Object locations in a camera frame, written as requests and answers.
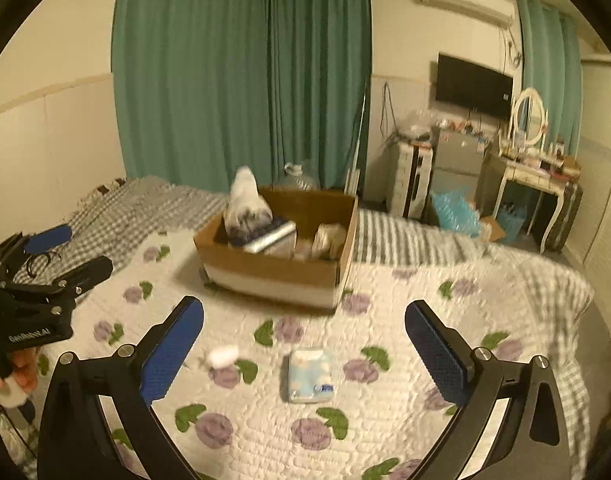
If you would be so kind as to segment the grey mini fridge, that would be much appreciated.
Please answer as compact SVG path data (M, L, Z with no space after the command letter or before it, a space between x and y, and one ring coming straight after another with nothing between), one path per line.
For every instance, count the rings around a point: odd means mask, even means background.
M480 136L440 130L433 152L430 191L438 194L464 192L475 200L488 143Z

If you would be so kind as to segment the white dressing table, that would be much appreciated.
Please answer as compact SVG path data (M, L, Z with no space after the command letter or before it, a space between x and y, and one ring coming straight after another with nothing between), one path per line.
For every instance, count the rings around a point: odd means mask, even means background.
M489 160L491 168L501 175L501 182L499 182L499 189L496 193L496 200L493 208L493 218L496 218L499 214L499 208L501 208L505 188L508 182L515 182L525 186L526 188L532 188L533 190L540 192L539 199L537 200L537 206L534 209L528 231L531 231L533 227L535 217L537 216L537 212L539 211L541 203L543 202L543 195L548 194L556 197L555 209L548 221L541 239L540 253L544 254L549 234L551 234L556 221L563 211L566 183L555 179L551 174L545 174L545 172L541 170L536 170L530 166L519 164L519 162L513 162L511 159L501 155L492 154L489 156Z

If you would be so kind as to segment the white mop pole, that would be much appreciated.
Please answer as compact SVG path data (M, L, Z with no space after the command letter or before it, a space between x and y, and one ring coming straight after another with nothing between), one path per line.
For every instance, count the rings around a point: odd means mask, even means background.
M360 181L359 157L361 151L362 132L367 109L369 80L365 81L363 96L356 117L356 134L353 141L353 152L345 177L345 194L356 196Z

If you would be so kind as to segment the white oval vanity mirror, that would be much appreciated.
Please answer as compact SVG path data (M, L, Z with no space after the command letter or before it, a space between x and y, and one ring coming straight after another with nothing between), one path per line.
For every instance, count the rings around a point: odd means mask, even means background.
M519 93L511 108L509 138L513 148L536 148L544 143L548 127L548 111L537 89Z

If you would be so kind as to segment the black wall television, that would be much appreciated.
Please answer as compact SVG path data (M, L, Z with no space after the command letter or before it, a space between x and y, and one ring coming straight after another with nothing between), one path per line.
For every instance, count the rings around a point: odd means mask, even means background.
M497 70L440 53L435 99L502 122L511 116L514 79Z

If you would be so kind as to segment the clear water jug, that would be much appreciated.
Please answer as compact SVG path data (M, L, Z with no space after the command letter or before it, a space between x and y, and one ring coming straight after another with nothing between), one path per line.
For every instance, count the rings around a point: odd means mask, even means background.
M319 181L307 173L304 165L287 162L273 186L282 190L315 191L319 189Z

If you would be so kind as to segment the blue waste basket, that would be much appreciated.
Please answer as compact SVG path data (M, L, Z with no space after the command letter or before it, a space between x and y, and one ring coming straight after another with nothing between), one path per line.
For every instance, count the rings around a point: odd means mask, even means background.
M503 204L499 208L496 221L504 231L502 242L504 244L514 243L527 218L527 209L514 204Z

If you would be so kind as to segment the green curtain by wardrobe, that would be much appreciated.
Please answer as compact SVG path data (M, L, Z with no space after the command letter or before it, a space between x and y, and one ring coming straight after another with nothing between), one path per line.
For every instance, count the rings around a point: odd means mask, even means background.
M568 154L578 147L582 66L571 16L541 0L517 0L522 40L522 85L539 92L548 112L548 140L560 138Z

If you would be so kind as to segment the navy white tissue pack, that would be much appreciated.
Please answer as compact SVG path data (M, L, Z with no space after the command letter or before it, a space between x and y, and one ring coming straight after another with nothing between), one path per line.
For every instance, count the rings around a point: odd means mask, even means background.
M292 220L275 218L266 226L230 239L230 245L243 249L244 252L260 254L266 249L286 240L289 236L297 234L296 223Z

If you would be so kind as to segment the cream fluffy cloth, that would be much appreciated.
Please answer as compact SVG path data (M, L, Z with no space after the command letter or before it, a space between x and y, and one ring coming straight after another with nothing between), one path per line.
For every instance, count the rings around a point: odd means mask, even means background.
M347 238L347 230L338 223L320 224L311 247L313 259L338 260Z

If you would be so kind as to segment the small white sock ball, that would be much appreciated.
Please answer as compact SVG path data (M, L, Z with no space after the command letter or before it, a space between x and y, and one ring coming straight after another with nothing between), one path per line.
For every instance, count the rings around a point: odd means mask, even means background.
M236 344L213 348L206 354L206 365L214 370L223 370L233 365L240 357L240 348Z

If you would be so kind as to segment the blue plastic bottles pile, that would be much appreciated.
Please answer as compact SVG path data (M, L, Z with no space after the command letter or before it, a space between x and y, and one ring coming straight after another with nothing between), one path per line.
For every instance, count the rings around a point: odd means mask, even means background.
M432 208L441 229L477 238L481 234L480 214L467 200L466 190L430 193Z

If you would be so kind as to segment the large green curtain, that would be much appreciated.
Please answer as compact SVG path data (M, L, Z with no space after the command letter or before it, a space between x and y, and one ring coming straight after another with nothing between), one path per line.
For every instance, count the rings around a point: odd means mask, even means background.
M224 192L302 162L345 183L369 107L371 0L116 0L112 75L123 162Z

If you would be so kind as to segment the white air conditioner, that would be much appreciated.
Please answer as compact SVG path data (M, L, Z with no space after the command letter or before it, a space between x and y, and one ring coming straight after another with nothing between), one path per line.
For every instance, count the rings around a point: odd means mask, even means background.
M462 12L501 27L511 27L516 17L515 6L511 0L421 0L421 2Z

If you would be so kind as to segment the floor cardboard box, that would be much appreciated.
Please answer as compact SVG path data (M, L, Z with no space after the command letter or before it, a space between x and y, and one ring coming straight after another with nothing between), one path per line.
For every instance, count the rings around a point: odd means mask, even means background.
M478 240L481 242L497 243L505 238L505 231L496 218L492 216L482 217L479 219L479 235Z

